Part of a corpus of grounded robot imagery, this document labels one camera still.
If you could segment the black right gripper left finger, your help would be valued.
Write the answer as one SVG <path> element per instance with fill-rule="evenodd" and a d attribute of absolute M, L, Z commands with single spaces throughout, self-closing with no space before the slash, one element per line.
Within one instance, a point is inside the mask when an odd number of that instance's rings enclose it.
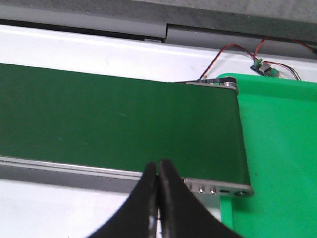
<path fill-rule="evenodd" d="M 154 238 L 157 234 L 156 164 L 146 164 L 142 176 L 118 211 L 91 234 L 93 238 Z"/>

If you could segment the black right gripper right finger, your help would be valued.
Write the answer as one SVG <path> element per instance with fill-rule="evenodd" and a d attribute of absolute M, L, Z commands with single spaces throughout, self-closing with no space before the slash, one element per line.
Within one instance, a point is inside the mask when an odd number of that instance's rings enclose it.
<path fill-rule="evenodd" d="M 159 209 L 164 238 L 239 238 L 187 188 L 171 160 L 159 163 Z"/>

